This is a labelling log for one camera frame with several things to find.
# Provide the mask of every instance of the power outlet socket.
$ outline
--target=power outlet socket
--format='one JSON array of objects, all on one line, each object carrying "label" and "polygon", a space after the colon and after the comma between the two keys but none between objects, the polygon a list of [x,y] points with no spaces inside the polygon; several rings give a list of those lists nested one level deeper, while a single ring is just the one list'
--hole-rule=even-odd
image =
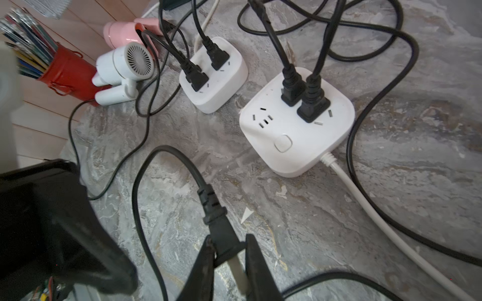
[{"label": "power outlet socket", "polygon": [[[311,71],[296,67],[303,80]],[[343,93],[321,80],[330,107],[312,123],[296,113],[301,105],[281,99],[283,74],[279,73],[242,109],[240,127],[256,152],[275,173],[292,178],[312,168],[348,135],[355,109]]]},{"label": "power outlet socket", "polygon": [[248,78],[248,67],[241,53],[221,37],[211,39],[220,49],[229,54],[229,59],[219,70],[211,66],[206,48],[202,46],[191,58],[206,73],[209,80],[199,91],[194,91],[184,71],[179,74],[179,83],[190,101],[203,113],[215,112],[236,93]]}]

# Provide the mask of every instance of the black object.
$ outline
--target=black object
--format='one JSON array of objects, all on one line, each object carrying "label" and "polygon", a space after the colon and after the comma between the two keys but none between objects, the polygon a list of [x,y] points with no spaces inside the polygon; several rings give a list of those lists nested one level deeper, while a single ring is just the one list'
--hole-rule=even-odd
[{"label": "black object", "polygon": [[164,1],[164,10],[170,11],[178,6],[183,5],[184,3],[188,3],[189,0],[165,0]]},{"label": "black object", "polygon": [[[152,150],[148,155],[144,163],[142,164],[132,188],[132,208],[134,214],[134,222],[136,226],[137,233],[142,244],[142,248],[146,253],[146,257],[154,270],[159,285],[161,286],[161,291],[163,294],[164,301],[168,301],[167,290],[165,288],[164,279],[162,278],[161,272],[152,256],[149,246],[142,229],[141,219],[139,215],[139,207],[137,203],[137,193],[139,184],[142,180],[146,169],[149,164],[154,159],[154,157],[160,152],[170,153],[176,158],[178,158],[189,170],[197,185],[199,186],[198,196],[200,198],[202,207],[204,209],[205,217],[204,223],[209,226],[210,235],[208,235],[198,253],[196,261],[191,269],[189,278],[184,285],[181,293],[179,294],[177,301],[210,301],[213,298],[213,288],[214,288],[214,269],[224,263],[225,261],[236,256],[240,251],[246,249],[245,266],[246,275],[250,285],[250,292],[246,296],[247,301],[282,301],[287,296],[291,296],[298,291],[301,291],[309,286],[315,285],[321,281],[328,280],[325,276],[319,275],[314,279],[306,280],[300,284],[289,288],[287,292],[283,295],[279,292],[276,283],[274,282],[271,272],[263,257],[263,253],[259,248],[256,238],[252,234],[246,235],[246,242],[240,242],[234,229],[231,226],[227,216],[226,208],[222,207],[213,190],[213,187],[206,183],[202,177],[199,170],[196,168],[194,163],[189,160],[182,152],[178,149],[169,146],[161,145]],[[370,279],[364,278],[362,276],[343,272],[344,274],[339,276],[341,279],[352,279],[359,281],[361,283],[367,284],[368,286],[378,290],[379,292],[385,294],[387,297],[392,298],[395,301],[401,301],[395,294],[389,292],[386,288],[378,285],[377,283],[371,281]]]},{"label": "black object", "polygon": [[[300,28],[301,26],[305,25],[306,23],[310,21],[318,21],[318,22],[323,22],[323,23],[329,23],[331,20],[328,18],[323,18],[317,16],[317,14],[323,9],[325,4],[327,3],[327,0],[323,0],[323,3],[315,10],[313,13],[308,13],[307,11],[303,10],[299,6],[297,6],[295,3],[293,3],[290,0],[281,0],[283,3],[294,9],[296,12],[301,14],[302,16],[306,17],[305,20],[302,22],[291,26],[287,29],[284,30],[279,30],[276,31],[276,34],[286,34],[289,32],[292,32],[293,30],[296,30]],[[355,141],[356,134],[358,132],[358,129],[360,128],[360,125],[362,124],[363,120],[366,118],[366,116],[370,113],[370,111],[373,109],[373,107],[383,98],[387,93],[389,93],[413,68],[415,65],[415,62],[418,59],[418,53],[419,53],[419,47],[416,42],[416,40],[406,34],[405,32],[401,31],[402,25],[403,25],[403,9],[402,6],[400,5],[400,2],[398,0],[388,0],[390,4],[393,6],[393,9],[395,10],[395,14],[397,17],[396,25],[394,28],[388,27],[388,26],[381,26],[381,25],[376,25],[376,24],[369,24],[369,23],[361,23],[361,22],[352,22],[352,21],[340,21],[340,25],[342,26],[348,26],[348,27],[354,27],[354,28],[364,28],[364,29],[370,29],[370,30],[375,30],[375,31],[380,31],[380,32],[385,32],[390,34],[390,38],[388,41],[378,48],[377,50],[364,54],[364,55],[359,55],[359,56],[343,56],[335,53],[332,50],[328,51],[328,55],[340,62],[361,62],[365,61],[371,58],[376,57],[377,55],[383,53],[388,47],[390,47],[395,39],[401,38],[404,41],[406,41],[410,48],[412,49],[412,55],[410,57],[409,62],[405,66],[405,68],[400,72],[400,74],[390,82],[389,85],[387,85],[375,98],[367,105],[367,107],[362,111],[360,116],[357,118],[355,121],[353,127],[351,128],[351,132],[348,136],[348,143],[347,143],[347,165],[348,165],[348,170],[351,176],[351,179],[355,183],[355,185],[360,189],[361,193],[365,196],[365,198],[368,200],[370,205],[375,209],[375,211],[382,217],[384,221],[386,221],[389,225],[397,229],[398,231],[404,233],[408,237],[418,241],[421,244],[426,245],[427,247],[434,249],[442,254],[445,254],[447,256],[456,258],[458,260],[471,263],[477,266],[482,266],[482,259],[477,258],[475,256],[471,256],[468,254],[465,254],[460,251],[453,250],[451,248],[448,248],[446,246],[443,246],[441,244],[438,244],[422,235],[419,233],[416,233],[398,221],[394,220],[392,217],[390,217],[388,214],[383,212],[383,210],[375,203],[373,200],[370,198],[370,196],[365,192],[363,189],[363,186],[361,185],[360,181],[358,180],[355,172],[355,168],[353,166],[353,143]],[[362,3],[363,0],[354,0],[349,2],[347,5],[345,5],[344,10],[346,11],[347,9],[352,8],[353,6]],[[250,28],[247,28],[241,23],[241,17],[244,14],[244,12],[249,8],[249,4],[246,4],[238,14],[238,26],[245,32],[254,34],[254,35],[260,35],[260,36],[265,36],[268,33],[265,31],[257,31],[257,30],[252,30]]]},{"label": "black object", "polygon": [[337,0],[335,11],[325,30],[323,46],[321,47],[315,68],[313,73],[306,79],[307,88],[301,97],[303,102],[296,112],[307,123],[315,121],[318,116],[330,107],[330,101],[325,97],[325,91],[321,88],[320,72],[325,64],[326,56],[335,37],[346,2],[347,0]]},{"label": "black object", "polygon": [[283,68],[283,76],[281,99],[283,99],[287,105],[294,106],[303,96],[306,84],[301,79],[301,75],[296,71],[293,64],[290,64],[289,68]]},{"label": "black object", "polygon": [[304,121],[311,123],[330,107],[331,102],[325,97],[325,91],[321,88],[319,74],[313,73],[308,76],[306,85],[305,93],[301,97],[303,102],[296,112]]},{"label": "black object", "polygon": [[280,40],[271,26],[271,21],[266,13],[264,4],[259,0],[249,0],[249,5],[253,8],[259,20],[266,29],[266,33],[271,39],[276,52],[280,56],[283,64],[283,89],[281,91],[281,99],[289,106],[294,106],[298,103],[305,91],[306,85],[302,80],[301,75],[296,71],[295,66],[290,63]]},{"label": "black object", "polygon": [[186,75],[187,81],[191,84],[194,91],[199,91],[209,80],[209,77],[204,73],[198,65],[191,61],[181,63],[181,68]]},{"label": "black object", "polygon": [[217,71],[219,70],[219,68],[222,67],[222,65],[224,65],[225,62],[228,61],[229,54],[226,51],[220,49],[216,43],[213,43],[213,41],[204,34],[204,31],[198,19],[196,0],[191,0],[191,11],[192,17],[194,19],[194,24],[196,25],[196,29],[198,30],[199,36],[202,39],[202,44],[205,46],[206,52],[211,59],[211,66],[213,66],[214,70]]},{"label": "black object", "polygon": [[137,289],[136,268],[97,220],[74,163],[1,174],[0,200],[0,300],[19,300],[52,275],[103,293]]},{"label": "black object", "polygon": [[307,280],[304,280],[300,283],[293,285],[290,288],[287,288],[283,291],[283,298],[286,299],[296,293],[301,292],[304,289],[312,287],[313,285],[319,284],[321,282],[325,282],[328,280],[334,279],[346,279],[359,282],[364,284],[370,288],[373,288],[377,292],[385,295],[385,297],[389,298],[393,301],[403,301],[399,296],[395,295],[388,289],[384,288],[383,286],[379,285],[375,281],[368,279],[367,277],[352,273],[352,272],[345,272],[345,271],[328,271],[318,275],[315,275]]},{"label": "black object", "polygon": [[211,66],[214,68],[214,70],[219,70],[224,65],[224,63],[228,61],[229,54],[226,51],[220,49],[219,46],[214,43],[209,37],[203,39],[202,44],[205,46],[206,52],[211,59]]},{"label": "black object", "polygon": [[246,234],[246,275],[248,276],[251,293],[247,301],[282,301],[284,298],[276,287],[268,265],[261,253],[258,242],[253,234]]}]

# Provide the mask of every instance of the white cord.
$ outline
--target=white cord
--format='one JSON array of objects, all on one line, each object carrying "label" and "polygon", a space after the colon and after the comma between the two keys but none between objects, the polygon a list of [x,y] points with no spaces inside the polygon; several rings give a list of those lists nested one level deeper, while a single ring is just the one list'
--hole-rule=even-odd
[{"label": "white cord", "polygon": [[350,177],[343,171],[343,169],[336,163],[336,158],[331,153],[326,153],[321,157],[321,162],[326,166],[331,167],[340,179],[345,183],[350,192],[355,196],[363,210],[368,214],[368,216],[375,222],[375,224],[388,236],[388,238],[397,247],[405,253],[413,262],[415,262],[422,270],[430,275],[435,281],[437,281],[441,286],[451,292],[454,296],[459,298],[461,301],[475,301],[474,298],[469,296],[461,288],[459,288],[455,283],[447,279],[442,273],[440,273],[436,268],[434,268],[428,261],[423,259],[417,252],[415,252],[407,243],[398,236],[395,231],[378,215],[378,213],[373,209],[370,203],[366,200],[363,194],[360,192],[358,187],[353,183]]},{"label": "white cord", "polygon": [[145,18],[147,17],[153,10],[155,10],[157,7],[159,6],[159,2],[156,2],[153,6],[151,6],[151,8],[149,8],[147,10],[147,12],[145,12],[141,18]]},{"label": "white cord", "polygon": [[[202,30],[204,31],[208,25],[209,20],[211,20],[211,17],[214,14],[214,11],[216,10],[217,5],[219,4],[219,0],[214,0],[213,6],[211,7],[211,10],[209,11],[208,15],[206,16],[206,19],[204,19],[204,22],[201,25]],[[201,45],[201,36],[199,33],[196,36],[196,39],[194,40],[194,53],[198,51],[199,46]]]}]

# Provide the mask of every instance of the black power cord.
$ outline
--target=black power cord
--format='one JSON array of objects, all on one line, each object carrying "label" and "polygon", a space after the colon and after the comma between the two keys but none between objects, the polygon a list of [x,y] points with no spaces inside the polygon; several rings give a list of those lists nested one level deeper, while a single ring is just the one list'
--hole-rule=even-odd
[{"label": "black power cord", "polygon": [[139,170],[139,172],[137,173],[137,176],[135,177],[134,184],[132,186],[132,211],[134,215],[135,229],[137,231],[137,235],[139,235],[139,240],[141,241],[142,249],[144,250],[147,260],[149,261],[149,264],[152,270],[154,271],[157,281],[159,282],[159,285],[161,287],[162,299],[164,301],[168,301],[169,298],[167,296],[166,284],[164,283],[164,279],[162,278],[161,272],[157,267],[157,263],[154,259],[154,256],[152,256],[152,253],[149,249],[149,244],[147,243],[144,230],[142,230],[141,217],[139,216],[139,206],[137,203],[137,192],[139,190],[139,184],[141,183],[142,177],[146,172],[146,169],[149,167],[149,164],[151,163],[151,161],[160,152],[168,152],[176,156],[187,167],[187,169],[192,174],[194,180],[196,180],[196,183],[200,188],[206,187],[207,184],[204,178],[202,177],[201,173],[199,172],[199,170],[194,165],[194,163],[192,163],[191,160],[189,160],[189,158],[186,157],[179,150],[168,145],[161,145],[154,148],[152,152],[148,155],[144,163],[142,163],[141,169]]},{"label": "black power cord", "polygon": [[276,35],[271,21],[266,14],[266,8],[260,0],[248,0],[249,5],[258,15],[259,20],[266,29],[269,39],[273,43],[281,62],[283,63],[283,89],[281,90],[281,99],[289,106],[294,106],[301,99],[305,92],[305,82],[301,75],[296,71],[295,66],[290,63],[283,46]]},{"label": "black power cord", "polygon": [[400,297],[389,291],[388,289],[384,288],[383,286],[379,285],[373,280],[370,280],[366,277],[363,277],[358,274],[350,273],[350,272],[343,272],[343,271],[331,271],[331,272],[326,272],[322,273],[319,275],[316,275],[314,277],[311,277],[307,280],[304,280],[298,284],[293,285],[290,288],[287,288],[281,293],[283,295],[283,298],[286,299],[296,293],[299,293],[300,291],[307,289],[309,287],[312,287],[315,284],[319,284],[324,281],[328,280],[333,280],[333,279],[346,279],[346,280],[352,280],[356,281],[359,283],[362,283],[370,288],[373,288],[380,294],[383,294],[385,297],[393,300],[393,301],[403,301]]},{"label": "black power cord", "polygon": [[325,35],[323,39],[323,46],[320,50],[320,55],[316,62],[313,73],[311,73],[306,79],[306,90],[301,100],[301,106],[296,111],[305,122],[314,122],[318,116],[326,111],[331,102],[325,97],[325,91],[321,88],[321,69],[323,68],[326,60],[326,55],[331,47],[333,38],[335,37],[336,29],[340,24],[341,15],[347,0],[337,0],[335,11],[330,19],[330,23],[325,29]]},{"label": "black power cord", "polygon": [[202,44],[206,48],[206,52],[211,59],[211,66],[217,71],[224,65],[225,62],[228,61],[229,54],[220,49],[216,43],[214,43],[207,35],[204,34],[201,24],[199,24],[198,12],[196,10],[196,0],[191,0],[191,5],[194,24],[196,25],[199,35],[201,36]]},{"label": "black power cord", "polygon": [[[314,21],[319,21],[319,22],[324,22],[324,23],[329,23],[330,19],[323,18],[316,16],[315,14],[310,14],[291,2],[290,0],[281,0],[283,3],[294,9],[296,12],[299,14],[303,15],[307,19],[304,21],[300,22],[299,24],[292,26],[290,28],[287,28],[282,31],[278,31],[278,34],[285,34],[288,32],[291,32],[295,29],[298,29],[300,24],[306,24],[310,20]],[[348,3],[344,10],[347,10],[351,7],[353,7],[356,4],[361,3],[363,0],[354,0],[350,3]],[[375,50],[374,52],[365,54],[365,55],[360,55],[360,56],[341,56],[333,51],[329,51],[328,55],[335,60],[338,61],[343,61],[343,62],[360,62],[364,61],[367,59],[371,59],[379,54],[381,54],[384,50],[386,50],[394,41],[397,37],[405,40],[411,47],[412,49],[412,56],[403,69],[403,71],[392,81],[390,82],[389,85],[387,85],[375,98],[366,106],[366,108],[362,111],[362,113],[358,116],[357,120],[355,121],[355,124],[353,125],[350,134],[348,136],[348,143],[347,143],[347,165],[348,165],[348,170],[350,173],[350,176],[353,180],[353,182],[356,184],[358,189],[363,193],[365,198],[368,200],[370,205],[375,209],[375,211],[382,217],[382,219],[387,222],[389,225],[397,229],[398,231],[402,232],[403,234],[409,236],[410,238],[418,241],[421,244],[426,245],[427,247],[434,249],[440,253],[443,253],[447,256],[459,259],[461,261],[471,263],[477,266],[482,266],[482,259],[450,249],[448,247],[442,246],[426,237],[423,237],[422,235],[408,229],[407,227],[403,226],[393,218],[391,218],[389,215],[387,215],[380,207],[378,207],[375,202],[370,198],[370,196],[365,192],[363,189],[363,186],[361,185],[360,181],[358,180],[355,172],[355,168],[353,166],[353,143],[355,141],[355,136],[358,132],[358,129],[360,128],[360,125],[362,124],[363,120],[366,118],[366,116],[370,113],[370,111],[373,109],[373,107],[387,94],[389,93],[407,74],[408,72],[412,69],[412,67],[415,65],[415,62],[417,61],[418,58],[418,44],[417,42],[408,34],[400,31],[402,25],[403,25],[403,9],[398,0],[388,0],[390,4],[393,6],[395,10],[395,14],[397,16],[397,21],[395,28],[388,27],[388,26],[381,26],[381,25],[375,25],[375,24],[367,24],[367,23],[361,23],[361,22],[351,22],[351,21],[340,21],[340,25],[342,26],[348,26],[348,27],[354,27],[354,28],[364,28],[364,29],[371,29],[371,30],[376,30],[376,31],[381,31],[385,32],[391,35],[390,39],[379,49]],[[315,13],[319,13],[321,9],[323,8],[323,5],[326,1],[322,3],[322,5],[315,11]],[[238,25],[240,28],[248,33],[252,33],[255,35],[266,35],[266,32],[262,31],[255,31],[249,28],[246,28],[241,24],[241,17],[242,14],[246,11],[246,9],[249,7],[249,5],[246,5],[243,7],[243,9],[240,11],[240,14],[238,15]]]},{"label": "black power cord", "polygon": [[[147,36],[149,36],[151,39],[152,39],[152,36],[150,36],[147,31],[143,32],[142,33],[142,37],[144,40],[148,40],[147,39]],[[187,56],[189,57],[189,46],[186,42],[186,39],[184,38],[184,35],[181,33],[181,37],[183,38],[183,42],[184,42],[184,46],[186,48],[186,53],[187,53]],[[171,96],[157,109],[155,110],[154,112],[151,112],[151,108],[152,108],[152,105],[154,103],[154,99],[156,98],[156,95],[157,95],[157,91],[159,89],[159,83],[160,83],[160,76],[161,76],[161,72],[164,70],[164,67],[166,65],[166,61],[167,61],[167,55],[166,55],[166,59],[164,60],[164,63],[162,65],[162,69],[159,68],[159,60],[158,60],[158,57],[156,55],[156,52],[153,48],[153,46],[151,45],[151,43],[146,43],[146,45],[149,47],[149,49],[151,50],[150,52],[153,54],[154,56],[154,68],[156,69],[156,72],[157,72],[157,75],[155,77],[153,77],[153,79],[140,91],[136,101],[135,101],[135,110],[137,112],[137,114],[140,116],[140,117],[145,117],[146,118],[146,132],[144,134],[144,137],[142,139],[142,141],[133,149],[131,150],[127,155],[125,155],[121,160],[120,162],[118,163],[118,165],[116,166],[116,168],[114,169],[110,179],[108,180],[107,182],[107,185],[105,186],[105,188],[96,196],[92,196],[92,197],[89,197],[88,199],[89,200],[97,200],[97,199],[100,199],[103,195],[106,194],[106,192],[109,190],[109,188],[112,186],[112,184],[114,183],[114,180],[115,180],[115,177],[117,176],[117,173],[119,172],[119,170],[121,169],[121,167],[124,165],[124,163],[134,154],[136,153],[145,143],[146,143],[146,140],[147,140],[147,137],[149,136],[149,125],[150,125],[150,117],[153,116],[154,114],[157,114],[158,112],[160,112],[161,110],[163,110],[173,99],[174,97],[177,95],[177,93],[179,92],[180,90],[180,85],[177,86],[176,90],[171,94]],[[149,101],[149,104],[147,106],[147,111],[149,112],[149,114],[141,114],[140,111],[139,111],[139,101],[140,101],[140,98],[142,97],[142,95],[144,94],[144,92],[146,91],[146,89],[153,83],[153,82],[156,82],[156,87],[154,89],[154,92],[152,94],[152,97]],[[89,103],[89,102],[92,102],[94,100],[90,100],[90,101],[87,101],[87,102],[82,102],[80,104],[78,104],[73,110],[72,110],[72,113],[70,114],[70,117],[68,119],[68,126],[67,126],[67,130],[68,130],[68,135],[69,135],[69,138],[70,138],[70,142],[72,144],[72,148],[74,149],[74,153],[75,153],[75,158],[76,158],[76,161],[77,161],[77,166],[79,167],[79,172],[80,172],[80,159],[79,159],[79,154],[77,152],[77,148],[75,147],[75,143],[74,143],[74,140],[73,140],[73,137],[72,137],[72,129],[71,129],[71,124],[72,124],[72,119],[75,115],[75,113],[77,112],[77,110],[84,104],[86,103]]]}]

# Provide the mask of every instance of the gray marble surface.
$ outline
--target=gray marble surface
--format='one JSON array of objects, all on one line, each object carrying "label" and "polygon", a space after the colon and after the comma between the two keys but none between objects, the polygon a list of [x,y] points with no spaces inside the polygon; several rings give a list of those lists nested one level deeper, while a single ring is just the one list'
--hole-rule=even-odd
[{"label": "gray marble surface", "polygon": [[[211,3],[200,9],[202,15]],[[405,300],[455,300],[385,237],[333,172],[318,164],[300,177],[285,179],[274,174],[251,148],[239,128],[239,112],[282,66],[267,37],[249,35],[236,25],[244,3],[221,1],[207,34],[222,36],[238,48],[248,65],[247,82],[209,115],[180,92],[166,110],[152,118],[146,145],[126,162],[108,194],[92,202],[102,225],[139,272],[140,286],[132,297],[110,299],[161,299],[135,231],[131,190],[147,154],[169,144],[190,157],[214,186],[239,237],[255,234],[280,289],[317,272],[343,269],[364,274]],[[319,3],[299,1],[310,11]],[[439,243],[482,257],[482,5],[477,0],[403,0],[402,4],[403,28],[419,42],[420,58],[365,121],[354,148],[355,167],[366,190],[393,218]],[[302,19],[280,2],[267,7],[276,28]],[[331,1],[322,15],[330,15],[333,7]],[[166,16],[179,19],[188,8],[184,5]],[[366,1],[344,18],[394,23],[393,10],[383,0]],[[252,12],[243,21],[261,29]],[[313,68],[324,28],[324,24],[309,23],[280,37],[295,65]],[[192,19],[182,29],[192,46]],[[340,28],[333,49],[340,54],[362,54],[386,39],[382,33]],[[398,40],[369,61],[328,59],[322,76],[360,112],[400,72],[408,57],[409,47]],[[178,64],[170,61],[157,105],[175,89],[178,71]],[[143,97],[144,111],[152,93],[149,89]],[[103,189],[120,158],[142,139],[145,127],[146,120],[136,115],[133,102],[87,110],[74,139],[79,145],[82,177],[92,194]],[[334,154],[341,165],[346,164],[345,143]],[[69,145],[62,157],[73,158]],[[147,240],[175,300],[208,234],[196,185],[180,162],[159,155],[139,191]],[[254,214],[240,224],[246,207]],[[482,300],[481,268],[403,238],[444,275]],[[216,270],[214,287],[215,300],[242,300],[225,266]],[[290,300],[385,299],[359,284],[335,280]]]}]

